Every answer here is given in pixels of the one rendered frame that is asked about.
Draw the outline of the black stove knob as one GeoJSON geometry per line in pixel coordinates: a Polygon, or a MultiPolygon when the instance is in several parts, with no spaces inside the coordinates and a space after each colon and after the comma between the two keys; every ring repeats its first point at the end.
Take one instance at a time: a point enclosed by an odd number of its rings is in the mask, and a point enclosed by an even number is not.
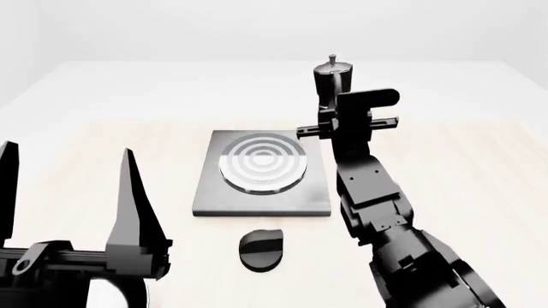
{"type": "Polygon", "coordinates": [[[254,230],[242,236],[238,251],[246,269],[265,273],[275,269],[283,258],[283,231],[254,230]]]}

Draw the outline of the black and silver moka pot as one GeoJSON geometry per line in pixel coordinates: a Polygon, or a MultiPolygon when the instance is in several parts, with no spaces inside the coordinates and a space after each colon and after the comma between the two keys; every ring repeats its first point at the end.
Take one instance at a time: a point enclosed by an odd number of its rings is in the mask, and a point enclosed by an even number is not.
{"type": "Polygon", "coordinates": [[[339,62],[335,54],[329,60],[313,70],[316,92],[319,97],[319,109],[327,110],[335,106],[338,94],[351,91],[353,65],[339,62]]]}

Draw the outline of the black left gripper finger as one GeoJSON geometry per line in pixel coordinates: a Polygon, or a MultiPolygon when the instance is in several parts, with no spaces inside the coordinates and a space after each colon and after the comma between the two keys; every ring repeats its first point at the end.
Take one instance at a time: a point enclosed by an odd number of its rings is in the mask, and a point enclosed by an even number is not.
{"type": "Polygon", "coordinates": [[[162,279],[170,270],[166,238],[146,196],[134,153],[124,150],[116,220],[105,246],[107,269],[118,275],[162,279]]]}
{"type": "Polygon", "coordinates": [[[19,146],[6,141],[0,147],[0,248],[13,234],[19,167],[19,146]]]}

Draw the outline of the grey square stove with burner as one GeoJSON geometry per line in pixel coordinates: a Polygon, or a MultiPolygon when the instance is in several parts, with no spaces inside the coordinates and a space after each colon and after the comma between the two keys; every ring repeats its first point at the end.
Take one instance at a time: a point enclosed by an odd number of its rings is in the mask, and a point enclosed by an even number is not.
{"type": "Polygon", "coordinates": [[[293,130],[215,130],[192,206],[196,217],[328,217],[317,138],[293,130]]]}

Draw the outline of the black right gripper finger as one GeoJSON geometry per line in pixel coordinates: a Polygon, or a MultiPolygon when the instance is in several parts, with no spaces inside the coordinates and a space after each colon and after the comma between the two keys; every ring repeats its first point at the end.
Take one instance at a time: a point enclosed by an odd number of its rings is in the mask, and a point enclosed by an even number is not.
{"type": "Polygon", "coordinates": [[[318,112],[319,138],[331,139],[338,129],[337,112],[335,109],[320,109],[318,112]]]}

